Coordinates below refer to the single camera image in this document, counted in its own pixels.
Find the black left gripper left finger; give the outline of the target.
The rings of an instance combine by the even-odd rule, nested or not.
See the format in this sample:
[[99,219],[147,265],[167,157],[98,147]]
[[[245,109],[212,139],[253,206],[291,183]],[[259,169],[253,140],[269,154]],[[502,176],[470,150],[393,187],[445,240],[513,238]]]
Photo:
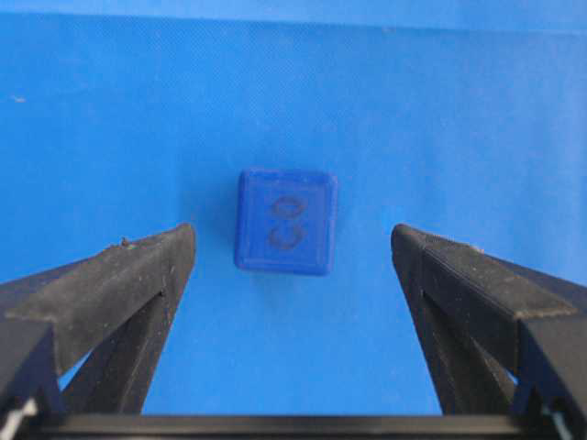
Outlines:
[[182,224],[1,286],[1,409],[139,413],[194,268]]

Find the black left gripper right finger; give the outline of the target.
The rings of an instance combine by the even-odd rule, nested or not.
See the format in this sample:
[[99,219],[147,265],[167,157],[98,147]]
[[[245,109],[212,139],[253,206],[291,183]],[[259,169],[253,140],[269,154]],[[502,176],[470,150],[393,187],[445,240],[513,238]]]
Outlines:
[[397,225],[393,267],[445,414],[586,423],[586,289]]

